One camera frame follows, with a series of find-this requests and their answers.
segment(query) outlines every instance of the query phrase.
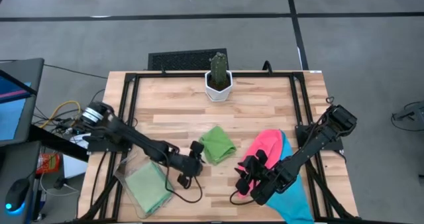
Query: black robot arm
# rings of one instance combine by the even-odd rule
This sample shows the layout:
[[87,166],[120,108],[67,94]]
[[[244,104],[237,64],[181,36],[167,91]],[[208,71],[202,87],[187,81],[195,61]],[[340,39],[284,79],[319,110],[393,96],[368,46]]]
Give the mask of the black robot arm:
[[256,203],[264,205],[274,192],[281,194],[296,181],[301,166],[311,157],[329,142],[349,135],[355,126],[355,116],[341,105],[331,105],[309,131],[304,146],[294,155],[278,161],[271,169],[265,167],[268,157],[263,150],[259,150],[256,156],[247,156],[240,162],[238,165],[244,167],[245,171],[236,168],[240,174],[240,180],[236,184],[237,190],[246,195],[249,183],[258,182],[250,195]]
[[104,139],[120,143],[125,140],[143,149],[150,159],[165,167],[172,167],[182,172],[178,182],[186,188],[192,177],[200,175],[203,165],[201,152],[203,145],[193,141],[189,155],[180,154],[180,149],[166,141],[152,140],[126,125],[118,118],[110,105],[93,102],[84,110],[79,118],[79,125],[89,131],[102,130]]

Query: floor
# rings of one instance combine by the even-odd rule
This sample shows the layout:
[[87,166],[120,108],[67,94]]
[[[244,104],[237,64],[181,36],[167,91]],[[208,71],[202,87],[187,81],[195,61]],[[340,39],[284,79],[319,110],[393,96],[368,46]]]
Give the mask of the floor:
[[[421,12],[424,0],[294,0],[297,13]],[[361,217],[421,223],[424,134],[396,129],[396,112],[423,99],[424,17],[299,18],[303,47],[288,17],[129,20],[133,15],[290,13],[288,0],[3,0],[0,59],[42,57],[47,64],[107,76],[147,69],[150,52],[227,48],[232,70],[322,70],[329,93],[358,117],[344,151]],[[5,22],[11,17],[130,16],[116,21]],[[44,68],[37,106],[87,105],[105,80]],[[55,177],[46,176],[51,187]],[[83,177],[71,183],[80,188]],[[48,197],[45,223],[72,219],[78,195]]]

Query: blue light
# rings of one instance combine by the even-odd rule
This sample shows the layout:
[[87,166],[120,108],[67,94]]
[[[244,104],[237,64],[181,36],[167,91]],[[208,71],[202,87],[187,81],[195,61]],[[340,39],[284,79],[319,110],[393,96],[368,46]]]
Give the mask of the blue light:
[[21,205],[18,209],[14,210],[14,211],[7,211],[7,210],[6,210],[6,212],[7,212],[9,215],[20,215],[20,214],[23,212],[24,208],[25,208],[25,202],[24,202],[24,203],[22,203],[22,205]]

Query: pink cloth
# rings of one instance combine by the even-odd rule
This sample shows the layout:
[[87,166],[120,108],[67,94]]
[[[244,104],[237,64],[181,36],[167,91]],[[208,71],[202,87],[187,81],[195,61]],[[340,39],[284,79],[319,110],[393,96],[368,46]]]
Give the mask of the pink cloth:
[[[265,166],[267,168],[273,167],[273,165],[280,160],[281,153],[283,151],[283,137],[281,130],[270,129],[259,133],[250,148],[247,150],[246,154],[243,156],[241,162],[243,162],[248,155],[256,155],[256,151],[258,150],[263,150],[268,157]],[[250,188],[247,194],[249,194],[253,188],[253,182],[251,182],[249,186]],[[246,197],[240,193],[238,193],[238,196],[239,198]]]

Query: green cloth in plastic bag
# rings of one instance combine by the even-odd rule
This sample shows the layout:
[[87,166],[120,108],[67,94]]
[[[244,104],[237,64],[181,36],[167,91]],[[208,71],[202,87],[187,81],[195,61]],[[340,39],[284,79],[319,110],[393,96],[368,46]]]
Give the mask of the green cloth in plastic bag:
[[126,177],[125,181],[146,213],[156,211],[171,196],[165,189],[165,177],[162,171],[152,162]]

